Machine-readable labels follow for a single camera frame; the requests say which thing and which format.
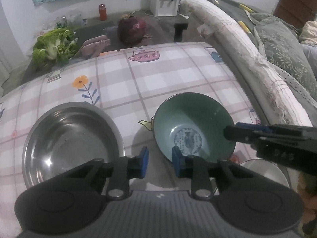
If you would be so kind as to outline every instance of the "brown door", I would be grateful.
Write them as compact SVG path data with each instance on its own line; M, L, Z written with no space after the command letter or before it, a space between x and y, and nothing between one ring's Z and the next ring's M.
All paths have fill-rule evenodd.
M312 21L317 14L317 0L280 0L274 15L302 28L307 21Z

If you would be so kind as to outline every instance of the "checkered tablecloth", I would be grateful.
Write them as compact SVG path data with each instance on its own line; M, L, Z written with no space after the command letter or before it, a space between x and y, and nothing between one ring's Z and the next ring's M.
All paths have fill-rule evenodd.
M126 155L148 146L146 177L131 180L131 189L190 189L189 180L175 177L147 125L165 99L182 92L212 97L235 123L259 123L233 73L206 43L121 50L39 77L0 98L0 237L16 237L21 231L14 202L26 189L22 150L27 134L39 117L62 103L87 101L104 110L120 130ZM231 159L255 157L250 146L237 143Z

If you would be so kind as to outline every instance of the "green cushion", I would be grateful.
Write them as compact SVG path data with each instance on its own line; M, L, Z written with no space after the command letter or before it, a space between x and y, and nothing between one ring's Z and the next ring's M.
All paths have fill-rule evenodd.
M317 100L315 76L294 33L276 17L258 20L256 30L264 44L267 60L292 75Z

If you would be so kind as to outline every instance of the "jar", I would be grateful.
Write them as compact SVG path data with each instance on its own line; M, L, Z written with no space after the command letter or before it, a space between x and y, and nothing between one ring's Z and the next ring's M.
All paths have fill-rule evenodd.
M106 7L104 3L99 5L99 16L100 16L100 20L107 19L107 12L106 12Z

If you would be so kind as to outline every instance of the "metal bowl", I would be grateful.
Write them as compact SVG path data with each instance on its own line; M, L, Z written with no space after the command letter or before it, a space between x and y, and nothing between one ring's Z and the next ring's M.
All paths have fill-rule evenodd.
M101 109L71 102L46 112L26 138L22 171L27 188L94 158L124 156L120 132Z
M223 135L228 125L234 125L233 119L216 100L204 94L181 93L157 109L153 131L160 150L170 161L176 145L185 156L217 162L229 158L236 146Z

